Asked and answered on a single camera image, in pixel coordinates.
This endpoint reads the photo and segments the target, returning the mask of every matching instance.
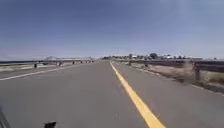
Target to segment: metal guardrail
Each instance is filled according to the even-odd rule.
[[[58,65],[61,66],[63,63],[75,64],[80,63],[91,63],[93,60],[25,60],[25,61],[0,61],[0,66],[16,66],[16,65],[34,65],[37,68],[39,64],[43,65]]]
[[[192,69],[195,72],[195,79],[200,80],[200,71],[211,71],[224,73],[224,61],[216,60],[116,60],[118,62],[128,62],[129,65],[132,63],[148,65],[160,65],[170,66],[175,68],[183,68],[186,63],[192,64]]]

